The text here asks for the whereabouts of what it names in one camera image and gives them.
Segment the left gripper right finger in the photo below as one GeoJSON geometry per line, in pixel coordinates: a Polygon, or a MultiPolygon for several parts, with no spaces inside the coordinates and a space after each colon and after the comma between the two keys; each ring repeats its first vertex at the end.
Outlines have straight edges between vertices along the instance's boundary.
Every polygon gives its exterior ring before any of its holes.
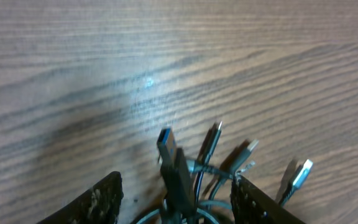
{"type": "Polygon", "coordinates": [[[305,224],[241,175],[232,181],[230,198],[235,224],[305,224]]]}

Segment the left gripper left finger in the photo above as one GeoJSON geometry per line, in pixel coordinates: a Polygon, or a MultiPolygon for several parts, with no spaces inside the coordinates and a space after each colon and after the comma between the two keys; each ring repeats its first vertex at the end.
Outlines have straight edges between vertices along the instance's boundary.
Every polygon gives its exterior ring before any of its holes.
{"type": "Polygon", "coordinates": [[[113,171],[41,224],[116,224],[124,197],[122,177],[113,171]]]}

